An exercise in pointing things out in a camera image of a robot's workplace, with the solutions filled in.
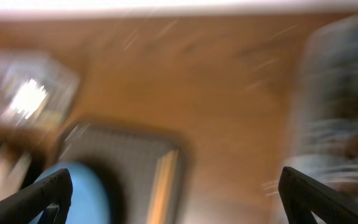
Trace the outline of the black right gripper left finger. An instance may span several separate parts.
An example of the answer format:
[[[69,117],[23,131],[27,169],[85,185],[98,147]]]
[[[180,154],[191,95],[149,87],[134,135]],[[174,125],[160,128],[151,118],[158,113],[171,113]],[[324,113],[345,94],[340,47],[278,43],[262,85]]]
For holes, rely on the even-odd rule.
[[[60,169],[0,201],[0,223],[65,223],[73,186],[67,169]]]

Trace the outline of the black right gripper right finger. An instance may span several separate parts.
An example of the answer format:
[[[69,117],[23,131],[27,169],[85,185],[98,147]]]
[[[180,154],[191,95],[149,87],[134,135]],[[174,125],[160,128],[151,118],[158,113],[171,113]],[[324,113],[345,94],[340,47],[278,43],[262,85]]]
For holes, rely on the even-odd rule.
[[[284,167],[278,191],[289,224],[358,224],[358,202],[314,180],[292,167]]]

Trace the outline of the dark blue plate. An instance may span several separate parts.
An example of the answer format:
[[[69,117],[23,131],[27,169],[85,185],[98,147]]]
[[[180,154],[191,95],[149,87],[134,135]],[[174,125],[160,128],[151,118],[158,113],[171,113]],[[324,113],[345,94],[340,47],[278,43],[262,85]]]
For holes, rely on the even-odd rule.
[[[59,162],[43,171],[37,180],[67,169],[73,186],[66,224],[108,224],[112,222],[107,191],[96,173],[79,162]]]

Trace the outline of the aluminium foil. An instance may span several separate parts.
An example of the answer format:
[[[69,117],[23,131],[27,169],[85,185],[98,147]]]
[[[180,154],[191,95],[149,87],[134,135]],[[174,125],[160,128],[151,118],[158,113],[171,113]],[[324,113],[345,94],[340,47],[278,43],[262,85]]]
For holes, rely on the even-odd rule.
[[[43,109],[49,98],[48,91],[34,79],[27,80],[17,89],[1,117],[29,119]]]

